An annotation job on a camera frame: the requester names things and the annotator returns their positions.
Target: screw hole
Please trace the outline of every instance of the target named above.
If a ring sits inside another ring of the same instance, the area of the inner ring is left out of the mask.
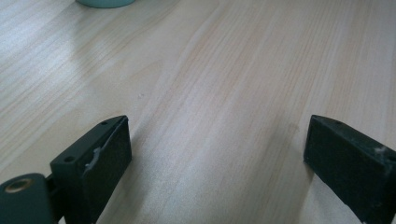
[[[30,178],[19,179],[12,182],[10,185],[6,186],[5,192],[7,193],[20,192],[24,189],[29,188],[32,184],[33,184],[33,179]]]
[[[73,161],[74,159],[75,159],[74,157],[66,157],[66,158],[64,158],[64,161],[70,162],[70,161]]]

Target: light wood surface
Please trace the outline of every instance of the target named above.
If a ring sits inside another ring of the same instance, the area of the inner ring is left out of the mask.
[[[0,1],[0,181],[129,117],[99,223],[359,223],[303,164],[309,118],[396,148],[396,1]]]

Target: light blue bowl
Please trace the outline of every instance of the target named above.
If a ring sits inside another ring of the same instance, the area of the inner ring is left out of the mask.
[[[100,7],[100,8],[124,7],[134,2],[134,0],[77,0],[77,1],[87,7]]]

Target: black plastic bracket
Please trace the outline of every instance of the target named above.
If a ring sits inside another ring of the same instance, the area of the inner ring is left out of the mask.
[[[51,163],[0,186],[0,223],[95,223],[132,160],[128,118],[107,119]]]
[[[396,213],[396,152],[335,119],[313,115],[304,161],[363,223]]]

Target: table surface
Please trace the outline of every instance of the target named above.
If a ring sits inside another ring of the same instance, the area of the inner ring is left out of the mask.
[[[396,1],[0,2],[0,181],[129,117],[98,223],[359,223],[303,163],[310,116],[396,148]]]

